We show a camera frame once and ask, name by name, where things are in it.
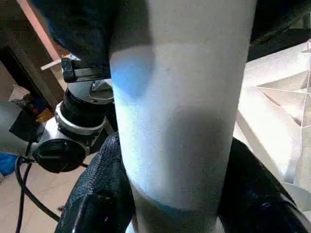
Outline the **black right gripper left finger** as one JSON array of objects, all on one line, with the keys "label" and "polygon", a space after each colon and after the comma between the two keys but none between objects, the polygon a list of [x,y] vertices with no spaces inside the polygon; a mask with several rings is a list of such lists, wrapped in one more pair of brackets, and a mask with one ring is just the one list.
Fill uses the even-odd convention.
[{"label": "black right gripper left finger", "polygon": [[55,232],[124,233],[134,212],[119,134],[112,133],[79,176]]}]

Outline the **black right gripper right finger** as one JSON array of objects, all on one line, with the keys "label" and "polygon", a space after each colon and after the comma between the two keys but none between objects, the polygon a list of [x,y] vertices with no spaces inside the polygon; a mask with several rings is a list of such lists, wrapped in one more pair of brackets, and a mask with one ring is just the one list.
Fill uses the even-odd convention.
[{"label": "black right gripper right finger", "polygon": [[277,178],[233,138],[218,217],[226,233],[309,233],[311,223]]}]

